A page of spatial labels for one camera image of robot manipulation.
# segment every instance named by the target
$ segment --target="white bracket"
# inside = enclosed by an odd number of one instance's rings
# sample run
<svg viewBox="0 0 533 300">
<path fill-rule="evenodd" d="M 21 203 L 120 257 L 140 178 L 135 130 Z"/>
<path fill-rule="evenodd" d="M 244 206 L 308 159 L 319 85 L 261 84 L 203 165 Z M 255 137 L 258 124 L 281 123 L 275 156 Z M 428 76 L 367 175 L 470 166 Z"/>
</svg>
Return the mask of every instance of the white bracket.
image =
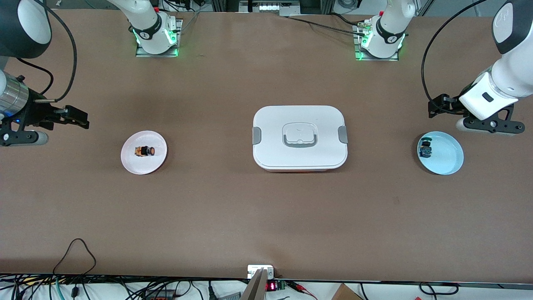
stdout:
<svg viewBox="0 0 533 300">
<path fill-rule="evenodd" d="M 258 269 L 266 269 L 268 279 L 274 279 L 274 267 L 271 265 L 248 265 L 248 275 L 246 278 L 251 279 Z"/>
</svg>

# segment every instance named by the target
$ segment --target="teal cable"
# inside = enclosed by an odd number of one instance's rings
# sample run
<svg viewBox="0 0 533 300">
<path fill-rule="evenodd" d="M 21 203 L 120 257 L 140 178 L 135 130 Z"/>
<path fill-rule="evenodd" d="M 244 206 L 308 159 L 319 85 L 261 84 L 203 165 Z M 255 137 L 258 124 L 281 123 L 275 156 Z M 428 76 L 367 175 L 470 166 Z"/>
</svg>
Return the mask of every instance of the teal cable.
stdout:
<svg viewBox="0 0 533 300">
<path fill-rule="evenodd" d="M 63 293 L 61 292 L 61 289 L 59 288 L 59 278 L 55 278 L 55 288 L 56 290 L 58 290 L 58 294 L 61 300 L 65 300 L 65 297 L 63 297 Z"/>
</svg>

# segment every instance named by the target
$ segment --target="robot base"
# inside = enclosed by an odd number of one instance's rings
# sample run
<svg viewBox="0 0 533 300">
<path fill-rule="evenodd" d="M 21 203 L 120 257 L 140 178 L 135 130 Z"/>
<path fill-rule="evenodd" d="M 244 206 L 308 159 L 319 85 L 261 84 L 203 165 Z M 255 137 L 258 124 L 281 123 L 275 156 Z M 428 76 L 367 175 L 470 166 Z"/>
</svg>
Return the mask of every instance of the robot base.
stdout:
<svg viewBox="0 0 533 300">
<path fill-rule="evenodd" d="M 354 32 L 356 32 L 356 33 L 364 33 L 363 30 L 361 30 L 358 26 L 355 26 L 355 25 L 352 26 L 352 30 Z M 356 58 L 357 58 L 357 60 L 383 60 L 383 61 L 398 61 L 398 60 L 400 60 L 397 51 L 396 51 L 396 53 L 393 56 L 391 56 L 389 58 L 378 58 L 378 57 L 373 56 L 372 54 L 368 53 L 368 51 L 366 49 L 363 49 L 361 47 L 361 43 L 362 43 L 363 39 L 364 39 L 364 37 L 361 37 L 361 36 L 358 36 L 358 35 L 355 35 L 355 34 L 353 35 L 353 43 L 354 43 L 355 48 L 356 48 Z"/>
<path fill-rule="evenodd" d="M 150 54 L 146 52 L 141 45 L 137 42 L 137 50 L 135 51 L 136 57 L 177 57 L 180 51 L 180 40 L 181 40 L 181 29 L 183 26 L 183 20 L 182 19 L 176 19 L 172 17 L 172 19 L 175 20 L 175 27 L 171 25 L 171 28 L 175 28 L 177 31 L 176 33 L 171 33 L 170 38 L 176 39 L 176 44 L 172 45 L 170 48 L 168 48 L 167 51 L 160 53 L 160 54 Z"/>
</svg>

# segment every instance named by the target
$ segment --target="silver metal cylinder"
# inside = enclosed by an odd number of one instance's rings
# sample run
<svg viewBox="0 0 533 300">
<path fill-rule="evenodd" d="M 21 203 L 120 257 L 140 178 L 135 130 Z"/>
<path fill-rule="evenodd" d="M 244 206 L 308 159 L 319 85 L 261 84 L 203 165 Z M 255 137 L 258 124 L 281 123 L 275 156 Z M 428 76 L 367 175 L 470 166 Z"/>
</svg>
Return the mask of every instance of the silver metal cylinder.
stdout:
<svg viewBox="0 0 533 300">
<path fill-rule="evenodd" d="M 0 74 L 0 114 L 10 117 L 24 108 L 29 98 L 28 87 L 3 71 Z"/>
</svg>

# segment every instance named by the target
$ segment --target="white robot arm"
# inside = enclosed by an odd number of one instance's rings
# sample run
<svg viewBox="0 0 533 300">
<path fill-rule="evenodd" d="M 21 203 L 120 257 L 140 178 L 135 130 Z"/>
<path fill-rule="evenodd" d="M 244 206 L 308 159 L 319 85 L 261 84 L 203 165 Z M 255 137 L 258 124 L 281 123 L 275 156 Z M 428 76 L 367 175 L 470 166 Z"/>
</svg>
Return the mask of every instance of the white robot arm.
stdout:
<svg viewBox="0 0 533 300">
<path fill-rule="evenodd" d="M 176 17 L 156 12 L 148 0 L 108 0 L 128 18 L 138 44 L 149 54 L 161 54 L 177 43 Z"/>
<path fill-rule="evenodd" d="M 430 101 L 430 117 L 448 110 L 464 114 L 463 131 L 514 135 L 525 126 L 511 121 L 514 103 L 533 94 L 533 1 L 508 0 L 492 22 L 492 36 L 502 57 L 483 71 L 458 97 L 442 94 Z M 507 112 L 504 119 L 498 117 Z"/>
<path fill-rule="evenodd" d="M 378 58 L 393 56 L 405 38 L 405 30 L 415 15 L 414 0 L 387 0 L 383 14 L 375 15 L 365 23 L 370 30 L 361 47 Z"/>
</svg>

